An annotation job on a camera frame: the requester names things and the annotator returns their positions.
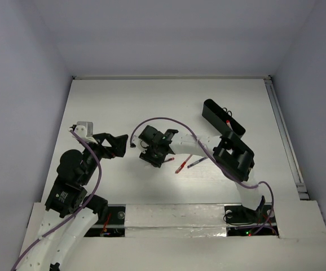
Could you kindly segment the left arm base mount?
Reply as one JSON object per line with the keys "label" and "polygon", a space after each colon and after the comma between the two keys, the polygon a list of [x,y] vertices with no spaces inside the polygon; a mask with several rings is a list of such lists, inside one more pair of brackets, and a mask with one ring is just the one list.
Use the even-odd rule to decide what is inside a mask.
{"label": "left arm base mount", "polygon": [[94,224],[85,237],[124,237],[125,236],[125,205],[109,205],[105,218]]}

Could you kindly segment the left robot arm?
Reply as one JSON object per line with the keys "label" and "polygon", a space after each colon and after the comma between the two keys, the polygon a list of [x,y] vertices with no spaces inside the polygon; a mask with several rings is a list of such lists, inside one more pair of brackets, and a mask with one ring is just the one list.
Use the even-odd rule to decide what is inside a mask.
{"label": "left robot arm", "polygon": [[84,150],[68,150],[60,157],[57,177],[45,202],[35,241],[19,256],[12,270],[66,270],[67,262],[84,235],[107,218],[108,201],[85,186],[94,172],[102,179],[102,159],[122,158],[128,136],[92,134],[82,125],[70,128]]}

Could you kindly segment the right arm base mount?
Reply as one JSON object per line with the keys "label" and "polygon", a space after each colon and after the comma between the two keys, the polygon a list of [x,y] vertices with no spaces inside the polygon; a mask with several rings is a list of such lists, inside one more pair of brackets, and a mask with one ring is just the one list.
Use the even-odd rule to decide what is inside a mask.
{"label": "right arm base mount", "polygon": [[223,219],[230,225],[251,225],[261,224],[268,219],[268,223],[275,223],[276,218],[271,204],[266,204],[265,197],[256,210],[252,210],[243,205],[230,205],[224,207]]}

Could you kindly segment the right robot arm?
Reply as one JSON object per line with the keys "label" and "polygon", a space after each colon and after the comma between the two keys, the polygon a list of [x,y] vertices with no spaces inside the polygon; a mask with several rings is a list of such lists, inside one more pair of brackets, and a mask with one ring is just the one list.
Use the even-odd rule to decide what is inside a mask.
{"label": "right robot arm", "polygon": [[243,217],[255,221],[262,216],[265,198],[249,175],[254,167],[254,152],[234,133],[221,136],[197,136],[174,129],[165,133],[147,125],[140,135],[134,135],[131,146],[141,150],[139,157],[160,168],[167,155],[192,155],[208,158],[235,182],[242,203]]}

